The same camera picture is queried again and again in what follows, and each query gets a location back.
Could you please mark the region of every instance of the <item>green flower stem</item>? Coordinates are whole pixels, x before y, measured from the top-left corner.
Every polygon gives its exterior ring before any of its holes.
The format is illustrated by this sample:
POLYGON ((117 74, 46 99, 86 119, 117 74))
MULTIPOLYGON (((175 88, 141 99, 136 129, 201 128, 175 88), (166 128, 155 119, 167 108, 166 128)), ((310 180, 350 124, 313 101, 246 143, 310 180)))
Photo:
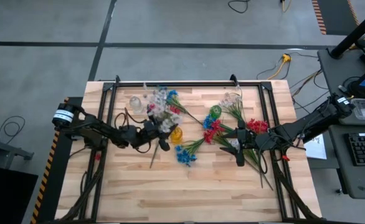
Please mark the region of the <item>green flower stem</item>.
POLYGON ((227 133, 230 133, 230 132, 232 132, 232 131, 233 131, 233 129, 232 129, 232 128, 230 128, 230 127, 228 127, 228 126, 226 126, 226 125, 224 125, 224 124, 220 124, 220 127, 224 128, 224 129, 225 129, 225 131, 224 131, 224 132, 227 132, 227 133))

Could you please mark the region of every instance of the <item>wooden table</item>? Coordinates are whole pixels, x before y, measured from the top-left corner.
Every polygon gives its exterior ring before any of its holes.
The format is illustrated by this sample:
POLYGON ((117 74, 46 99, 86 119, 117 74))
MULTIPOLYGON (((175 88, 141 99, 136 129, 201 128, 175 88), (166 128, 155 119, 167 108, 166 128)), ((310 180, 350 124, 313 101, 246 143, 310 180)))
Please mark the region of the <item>wooden table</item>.
MULTIPOLYGON (((87 83, 82 104, 86 112, 97 115, 102 84, 87 83)), ((272 86, 280 122, 283 124, 295 121, 296 115, 287 81, 272 81, 272 86)), ((175 89, 179 93, 180 102, 198 120, 205 118, 209 108, 218 104, 224 93, 237 92, 234 87, 175 89)), ((246 120, 263 120, 257 88, 242 87, 242 91, 246 120)), ((133 114, 128 104, 130 97, 140 97, 145 103, 145 93, 151 94, 151 91, 143 88, 118 88, 113 117, 123 112, 124 107, 133 114)), ((272 121, 267 95, 266 99, 272 121)), ((144 119, 146 115, 135 114, 133 117, 144 119)), ((184 115, 183 118, 183 124, 180 125, 184 133, 183 139, 188 141, 201 138, 202 127, 189 116, 184 115)), ((223 115, 223 122, 230 127, 237 125, 236 120, 228 115, 223 115)), ((262 189, 258 174, 249 166, 237 167, 235 158, 221 151, 219 145, 203 144, 197 153, 198 160, 193 162, 192 167, 177 162, 173 145, 169 152, 159 149, 152 169, 149 169, 154 145, 153 143, 153 148, 146 154, 140 154, 132 148, 119 149, 112 143, 108 145, 98 222, 281 220, 276 191, 272 191, 266 183, 262 189)), ((83 142, 77 141, 72 146, 72 152, 81 148, 83 142)), ((80 181, 87 170, 89 156, 90 150, 87 149, 69 160, 56 218, 65 215, 80 195, 80 181)), ((267 179, 275 189, 269 152, 265 152, 265 156, 269 169, 267 179)), ((291 148, 288 150, 288 157, 295 190, 313 213, 321 216, 305 151, 291 148)), ((92 197, 93 191, 87 213, 91 211, 92 197)), ((284 197, 288 214, 292 216, 286 191, 284 197)))

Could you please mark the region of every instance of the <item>gray floor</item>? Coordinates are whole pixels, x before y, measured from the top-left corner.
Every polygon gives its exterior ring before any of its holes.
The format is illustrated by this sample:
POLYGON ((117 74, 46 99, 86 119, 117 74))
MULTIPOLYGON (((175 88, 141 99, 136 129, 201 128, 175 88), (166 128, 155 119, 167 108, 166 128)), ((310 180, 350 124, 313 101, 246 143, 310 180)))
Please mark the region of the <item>gray floor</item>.
MULTIPOLYGON (((224 0, 119 0, 107 42, 334 45, 343 37, 321 35, 310 0, 295 1, 282 14, 277 0, 251 1, 245 14, 230 10, 224 0)), ((352 0, 360 22, 365 0, 352 0)), ((98 42, 110 0, 0 1, 0 41, 98 42)), ((33 160, 16 159, 12 169, 42 175, 53 135, 51 118, 66 96, 82 96, 96 48, 0 47, 0 125, 12 115, 26 127, 11 144, 34 151, 33 160)), ((114 49, 105 48, 98 79, 241 80, 275 65, 283 53, 297 50, 114 49)), ((316 55, 315 50, 301 54, 316 55)), ((316 58, 292 54, 290 85, 320 69, 316 58)), ((261 78, 269 77, 265 73, 261 78)), ((319 75, 317 82, 326 86, 319 75)), ((307 84, 296 97, 305 104, 326 90, 307 84)), ((313 110, 324 96, 307 107, 313 110)), ((306 113, 297 110, 299 118, 306 113)), ((336 172, 313 170, 323 216, 365 223, 365 200, 336 195, 336 172)), ((26 212, 32 214, 38 186, 26 212)))

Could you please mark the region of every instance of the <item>black cable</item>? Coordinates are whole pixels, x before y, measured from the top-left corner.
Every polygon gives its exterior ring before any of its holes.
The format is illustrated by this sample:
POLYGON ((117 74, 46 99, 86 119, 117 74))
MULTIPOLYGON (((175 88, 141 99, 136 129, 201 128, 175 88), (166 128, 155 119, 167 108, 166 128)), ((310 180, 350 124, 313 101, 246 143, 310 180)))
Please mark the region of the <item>black cable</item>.
POLYGON ((304 132, 305 132, 305 129, 307 128, 307 126, 315 119, 315 118, 317 118, 317 117, 319 117, 319 116, 321 116, 321 114, 323 114, 325 111, 326 111, 326 109, 328 109, 328 105, 329 105, 329 103, 331 102, 331 98, 328 98, 328 101, 326 102, 326 106, 325 106, 325 109, 321 112, 321 113, 319 113, 317 116, 315 116, 313 119, 311 119, 311 120, 309 120, 307 123, 306 123, 306 125, 303 127, 303 129, 301 130, 301 133, 300 133, 300 135, 299 135, 299 141, 297 141, 297 144, 296 144, 296 147, 298 147, 299 146, 299 144, 300 144, 300 141, 301 141, 301 137, 303 136, 303 134, 304 134, 304 132))
POLYGON ((347 78, 347 79, 345 79, 345 80, 343 81, 342 86, 344 86, 345 88, 347 88, 347 86, 346 86, 346 82, 347 82, 348 80, 352 79, 352 78, 358 78, 358 79, 360 79, 361 77, 349 77, 349 78, 347 78))
POLYGON ((318 58, 317 56, 312 56, 312 55, 303 55, 299 52, 290 52, 289 54, 298 54, 300 56, 303 56, 303 57, 312 57, 312 58, 318 58))
POLYGON ((313 104, 313 103, 315 103, 317 100, 319 100, 321 97, 323 97, 325 94, 327 94, 327 93, 329 93, 329 91, 326 91, 324 94, 322 94, 320 97, 318 97, 317 99, 315 99, 314 101, 312 101, 311 103, 308 103, 308 104, 306 104, 305 106, 300 106, 300 108, 295 108, 295 110, 297 110, 297 109, 301 109, 301 108, 305 108, 306 106, 308 106, 308 105, 311 105, 311 104, 313 104))
POLYGON ((245 13, 245 12, 247 11, 247 9, 248 9, 248 7, 249 7, 249 4, 248 4, 248 2, 249 2, 249 1, 250 1, 250 0, 232 0, 232 1, 229 1, 229 2, 228 2, 228 6, 229 6, 232 10, 234 10, 235 12, 238 12, 238 13, 243 14, 243 13, 245 13), (231 6, 231 3, 233 3, 233 2, 242 2, 242 3, 245 3, 245 9, 244 9, 243 11, 238 11, 238 10, 234 9, 234 7, 232 7, 232 6, 231 6))
POLYGON ((84 171, 84 174, 82 176, 82 180, 80 181, 80 195, 83 194, 83 181, 84 181, 84 177, 87 175, 87 171, 84 171))
POLYGON ((6 144, 9 144, 23 129, 23 127, 25 126, 25 123, 26 123, 26 120, 25 118, 23 118, 22 116, 10 116, 8 117, 1 125, 0 127, 0 135, 1 135, 1 130, 4 130, 4 133, 6 136, 8 137, 11 137, 10 140, 8 140, 8 142, 5 142, 6 144), (19 118, 22 120, 22 124, 19 125, 16 121, 10 121, 7 123, 7 121, 9 121, 10 119, 13 119, 13 118, 19 118), (14 133, 14 134, 9 134, 6 130, 6 128, 10 125, 10 124, 15 124, 17 126, 17 131, 14 133))
POLYGON ((299 108, 295 108, 295 110, 298 110, 298 109, 303 109, 303 110, 305 110, 308 114, 310 114, 310 112, 306 109, 306 108, 304 108, 301 104, 299 104, 293 97, 292 97, 292 100, 293 100, 293 104, 297 104, 297 105, 299 105, 299 108))
POLYGON ((323 90, 329 90, 328 88, 325 88, 325 87, 322 87, 322 86, 317 85, 317 83, 315 82, 315 78, 316 78, 319 74, 321 74, 321 73, 322 73, 322 72, 320 72, 320 73, 318 73, 318 74, 316 74, 316 75, 315 75, 315 77, 314 77, 314 79, 313 79, 314 85, 316 85, 318 88, 321 88, 321 89, 323 89, 323 90))
POLYGON ((84 149, 87 149, 87 147, 84 147, 83 149, 79 149, 79 150, 75 151, 74 153, 72 153, 71 155, 69 155, 69 159, 70 159, 73 155, 75 155, 75 154, 77 154, 77 153, 79 153, 79 152, 83 151, 84 149))
POLYGON ((259 75, 261 75, 261 74, 263 74, 263 73, 265 73, 265 72, 269 72, 269 71, 272 71, 272 70, 274 70, 276 67, 277 67, 277 65, 281 62, 281 60, 282 60, 282 57, 280 58, 280 60, 274 65, 274 67, 273 68, 269 68, 269 69, 267 69, 267 70, 264 70, 264 71, 262 71, 262 72, 260 72, 260 73, 258 73, 257 75, 256 75, 256 80, 258 80, 258 76, 259 75))
POLYGON ((307 77, 305 77, 305 78, 302 78, 301 80, 299 80, 298 82, 296 82, 295 84, 293 84, 293 86, 290 86, 290 87, 289 87, 289 89, 291 89, 291 88, 295 87, 295 86, 296 86, 297 84, 299 84, 301 81, 303 81, 303 80, 307 79, 308 77, 310 77, 310 76, 312 76, 312 75, 314 75, 314 73, 312 73, 311 75, 309 75, 309 76, 307 76, 307 77))

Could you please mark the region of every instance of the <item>yellow black hazard tape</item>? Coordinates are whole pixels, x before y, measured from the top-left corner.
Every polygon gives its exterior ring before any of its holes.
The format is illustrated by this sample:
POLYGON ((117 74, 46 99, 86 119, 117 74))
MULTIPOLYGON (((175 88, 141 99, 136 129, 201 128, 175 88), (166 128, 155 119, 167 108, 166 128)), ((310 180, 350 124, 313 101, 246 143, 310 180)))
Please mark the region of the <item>yellow black hazard tape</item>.
MULTIPOLYGON (((69 100, 69 98, 66 98, 64 100, 64 103, 67 103, 68 100, 69 100)), ((41 203, 43 200, 45 188, 47 187, 47 181, 48 181, 48 178, 50 175, 51 164, 52 164, 52 160, 54 159, 55 149, 57 148, 58 138, 59 138, 59 131, 56 131, 54 134, 54 138, 52 140, 51 150, 50 150, 50 154, 47 159, 47 164, 45 165, 44 175, 43 175, 43 179, 41 180, 39 194, 37 196, 36 204, 34 205, 31 224, 36 224, 38 217, 39 217, 40 206, 41 206, 41 203)))

